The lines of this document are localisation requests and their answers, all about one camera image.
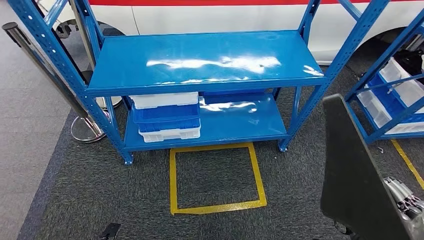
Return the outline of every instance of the carpet floor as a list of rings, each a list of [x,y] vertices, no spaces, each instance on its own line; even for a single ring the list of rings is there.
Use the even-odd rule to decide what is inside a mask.
[[[368,42],[356,51],[327,95],[346,94],[383,46],[379,41]],[[301,105],[311,92],[304,88]],[[293,94],[293,88],[283,88],[277,101],[286,125]],[[267,206],[204,215],[171,215],[168,149],[137,152],[134,165],[124,166],[107,138],[91,144],[70,139],[72,114],[58,143],[58,151],[63,152],[53,155],[49,166],[54,167],[47,168],[41,181],[44,197],[38,197],[41,193],[35,196],[18,239],[97,239],[111,222],[122,224],[118,240],[345,239],[323,216],[319,205],[326,148],[321,104],[287,152],[280,152],[276,141],[254,143]],[[123,131],[127,118],[124,106],[118,107],[116,114]],[[407,139],[399,143],[424,174],[424,141]],[[377,141],[369,149],[383,176],[403,180],[424,198],[390,141]],[[247,148],[178,153],[176,172],[179,208],[258,199]]]

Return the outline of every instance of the yellow floor tape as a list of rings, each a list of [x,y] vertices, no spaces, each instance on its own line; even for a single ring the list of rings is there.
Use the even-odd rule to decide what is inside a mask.
[[[192,208],[180,208],[178,209],[177,204],[177,166],[176,166],[176,153],[184,152],[199,152],[199,151],[210,151],[210,150],[221,150],[221,149],[236,149],[236,148],[248,148],[250,160],[252,163],[254,179],[256,182],[257,193],[259,200],[245,201],[239,203],[230,203],[214,206],[200,206]],[[170,211],[171,214],[211,214],[220,213],[227,211],[252,209],[263,207],[267,205],[267,198],[265,196],[264,186],[262,184],[261,173],[259,172],[258,160],[256,158],[255,148],[251,142],[234,143],[234,144],[221,144],[211,146],[194,146],[194,147],[182,147],[173,148],[169,152],[169,192],[170,192]]]
[[[405,154],[404,150],[401,148],[401,145],[399,145],[398,141],[396,139],[391,139],[391,143],[393,143],[394,147],[396,148],[399,155],[403,158],[406,165],[408,166],[409,170],[413,173],[416,180],[418,181],[421,188],[424,190],[424,180],[418,173],[417,169],[415,169],[414,165],[412,164],[411,160],[408,158],[408,156]]]

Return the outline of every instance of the yellow tape square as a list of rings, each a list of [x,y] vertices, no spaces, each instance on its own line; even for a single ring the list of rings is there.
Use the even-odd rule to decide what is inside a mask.
[[[176,157],[175,157],[176,153],[200,152],[200,151],[221,150],[221,149],[236,149],[236,148],[248,148],[249,150],[249,155],[250,155],[250,160],[252,163],[253,174],[254,174],[254,179],[256,182],[256,188],[257,188],[259,200],[178,209],[177,164],[176,164]],[[236,211],[236,210],[243,210],[243,209],[252,209],[252,208],[258,208],[258,207],[264,207],[267,205],[267,198],[265,197],[264,186],[262,184],[261,173],[259,172],[259,166],[258,166],[258,160],[256,158],[255,148],[251,142],[172,148],[169,152],[169,190],[170,190],[169,191],[170,192],[170,211],[172,215],[174,214],[211,214],[211,213],[220,213],[220,212]]]

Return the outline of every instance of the shelving unit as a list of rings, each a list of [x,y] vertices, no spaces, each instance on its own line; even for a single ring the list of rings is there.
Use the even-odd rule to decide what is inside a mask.
[[[345,101],[351,103],[355,101],[364,112],[366,119],[370,122],[372,130],[371,133],[367,133],[363,125],[355,115],[352,107],[348,104],[348,109],[352,113],[353,120],[361,132],[363,139],[367,144],[370,144],[376,140],[386,139],[403,139],[403,138],[422,138],[424,137],[424,131],[413,131],[398,132],[395,128],[398,126],[407,126],[410,123],[424,122],[424,114],[421,113],[420,109],[424,107],[424,96],[415,101],[411,105],[405,104],[401,97],[396,93],[396,87],[398,84],[414,81],[415,79],[423,78],[424,74],[418,74],[410,77],[401,77],[399,80],[387,81],[379,71],[390,61],[390,58],[401,48],[407,41],[411,40],[415,35],[422,35],[424,33],[424,9],[416,16],[416,18],[406,27],[399,36],[393,41],[393,43],[386,49],[386,51],[378,58],[378,60],[368,69],[368,71],[360,78],[356,85],[349,91],[345,96]],[[374,78],[381,78],[381,84],[370,84],[374,81]],[[380,90],[384,93],[393,90],[391,93],[395,99],[393,101],[387,101],[384,94],[383,96],[376,96],[373,91]],[[373,98],[376,106],[380,106],[381,114],[387,118],[387,121],[376,122],[370,109],[364,105],[364,94]],[[401,105],[396,111],[388,110],[392,109],[394,105]]]
[[[298,29],[104,37],[86,0],[75,0],[96,62],[88,85],[50,23],[64,0],[48,16],[31,0],[9,0],[10,6],[41,45],[89,114],[124,159],[134,151],[278,140],[283,152],[325,91],[374,24],[388,0],[372,0],[361,14],[340,0],[357,21],[324,74],[308,49],[311,23],[319,0],[311,0]],[[314,91],[299,109],[301,90]],[[295,87],[291,121],[286,130],[276,105],[281,87]],[[235,91],[273,88],[272,93],[205,96],[200,101],[200,138],[145,143],[131,121],[129,95]],[[123,139],[111,96],[123,96],[129,111]],[[105,97],[110,118],[95,97]]]

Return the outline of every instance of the plastic storage bin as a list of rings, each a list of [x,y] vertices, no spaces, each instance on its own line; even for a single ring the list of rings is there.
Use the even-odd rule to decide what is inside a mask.
[[[377,73],[375,77],[368,82],[368,86],[377,86],[380,84],[384,84],[386,81],[380,73]],[[408,85],[403,85],[405,83],[400,84],[390,91],[390,86],[381,86],[377,88],[373,88],[371,91],[375,94],[375,96],[379,99],[379,101],[384,105],[387,112],[392,116],[397,116],[403,110],[407,108],[407,105],[401,99],[399,95],[399,87],[402,90],[402,94],[406,94],[406,90],[404,89]],[[422,113],[423,109],[417,111],[414,115],[404,119],[402,123],[414,123],[414,122],[424,122],[424,113]]]
[[[237,94],[255,94],[265,92],[265,88],[250,90],[226,90],[226,91],[204,91],[202,96],[219,96],[219,95],[237,95]]]
[[[195,139],[200,137],[200,128],[187,128],[187,129],[167,129],[154,132],[141,132],[138,133],[143,136],[145,143],[162,142],[169,139]]]
[[[135,105],[135,109],[152,109],[170,105],[193,105],[199,103],[199,93],[179,92],[163,94],[146,94],[129,96]]]
[[[392,120],[391,115],[385,106],[380,102],[372,91],[363,91],[357,95],[359,101],[366,108],[373,118],[375,125],[381,128],[384,124]],[[416,133],[424,132],[424,121],[399,123],[385,134]]]
[[[193,129],[200,127],[199,103],[183,106],[159,106],[135,109],[132,106],[133,122],[141,133],[170,129]]]
[[[359,93],[357,97],[362,105],[368,110],[369,114],[374,120],[375,125],[377,125],[378,128],[381,128],[390,120],[392,120],[392,117],[387,112],[384,105],[379,101],[379,99],[372,91],[363,91]]]
[[[379,73],[383,81],[381,83],[389,83],[411,77],[393,57],[390,58],[387,65],[382,68]],[[396,97],[398,101],[405,105],[405,107],[410,107],[420,98],[424,97],[424,85],[416,80],[409,80],[397,85],[393,89],[393,92],[394,97]],[[417,113],[424,113],[424,107],[417,111]]]

